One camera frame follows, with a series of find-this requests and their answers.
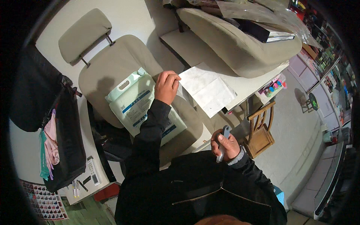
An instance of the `black notebook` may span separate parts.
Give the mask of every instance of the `black notebook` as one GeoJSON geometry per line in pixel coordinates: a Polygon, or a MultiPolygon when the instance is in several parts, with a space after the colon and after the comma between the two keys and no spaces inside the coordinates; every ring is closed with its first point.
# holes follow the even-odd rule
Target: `black notebook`
{"type": "Polygon", "coordinates": [[[239,29],[247,33],[262,43],[269,43],[279,40],[291,40],[294,39],[295,34],[278,30],[276,28],[255,23],[245,19],[234,19],[239,24],[239,29]]]}

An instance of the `hand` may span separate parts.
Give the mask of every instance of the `hand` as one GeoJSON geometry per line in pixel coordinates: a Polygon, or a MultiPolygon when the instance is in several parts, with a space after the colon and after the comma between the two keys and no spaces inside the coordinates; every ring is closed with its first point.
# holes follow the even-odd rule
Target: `hand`
{"type": "MultiPolygon", "coordinates": [[[[221,152],[219,150],[219,146],[217,145],[216,141],[215,141],[215,137],[217,133],[221,133],[222,129],[219,129],[217,131],[215,131],[215,133],[212,135],[211,137],[211,150],[213,152],[214,155],[216,156],[220,156],[221,152]]],[[[224,146],[225,149],[225,154],[224,154],[224,158],[223,161],[224,162],[230,162],[233,158],[235,158],[239,153],[240,153],[240,147],[238,144],[238,141],[236,141],[236,138],[230,134],[229,135],[229,139],[225,138],[223,135],[219,135],[217,137],[217,140],[219,141],[219,143],[224,146]]]]}
{"type": "Polygon", "coordinates": [[[155,85],[155,99],[168,105],[174,101],[181,78],[174,71],[163,71],[155,85]]]}

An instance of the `wooden chair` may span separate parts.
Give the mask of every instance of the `wooden chair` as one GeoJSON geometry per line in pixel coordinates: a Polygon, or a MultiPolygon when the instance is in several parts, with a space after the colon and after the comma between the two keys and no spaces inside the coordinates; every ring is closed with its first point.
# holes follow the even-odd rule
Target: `wooden chair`
{"type": "Polygon", "coordinates": [[[250,121],[250,133],[242,140],[242,145],[245,147],[250,158],[255,158],[260,153],[265,151],[270,145],[275,143],[273,136],[270,133],[270,128],[274,118],[275,101],[262,107],[253,115],[248,117],[250,121]],[[266,119],[266,112],[270,108],[269,126],[264,121],[266,119]]]}

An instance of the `hair color chart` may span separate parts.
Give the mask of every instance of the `hair color chart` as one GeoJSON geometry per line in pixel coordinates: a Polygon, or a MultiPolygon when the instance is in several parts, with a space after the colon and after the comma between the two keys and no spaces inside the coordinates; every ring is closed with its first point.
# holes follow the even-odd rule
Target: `hair color chart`
{"type": "Polygon", "coordinates": [[[45,220],[68,220],[64,204],[57,192],[51,193],[44,185],[20,180],[38,217],[45,220]]]}

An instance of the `remote control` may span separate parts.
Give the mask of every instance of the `remote control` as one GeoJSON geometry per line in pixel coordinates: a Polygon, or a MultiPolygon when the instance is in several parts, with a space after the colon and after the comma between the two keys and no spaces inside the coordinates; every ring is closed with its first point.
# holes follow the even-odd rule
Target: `remote control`
{"type": "Polygon", "coordinates": [[[90,176],[91,176],[91,179],[93,180],[95,186],[101,184],[101,179],[99,177],[99,173],[98,173],[98,170],[96,169],[95,161],[92,156],[90,156],[87,159],[87,167],[89,168],[90,176]]]}
{"type": "Polygon", "coordinates": [[[217,142],[217,145],[219,146],[219,150],[221,152],[221,155],[220,156],[217,156],[216,157],[216,162],[219,163],[219,162],[222,162],[223,158],[224,158],[224,154],[225,154],[225,149],[224,149],[224,146],[222,146],[219,141],[217,140],[217,137],[222,134],[225,138],[229,138],[229,135],[230,135],[230,127],[228,125],[225,125],[222,129],[222,132],[221,133],[217,133],[216,134],[216,137],[215,137],[215,141],[217,142]]]}

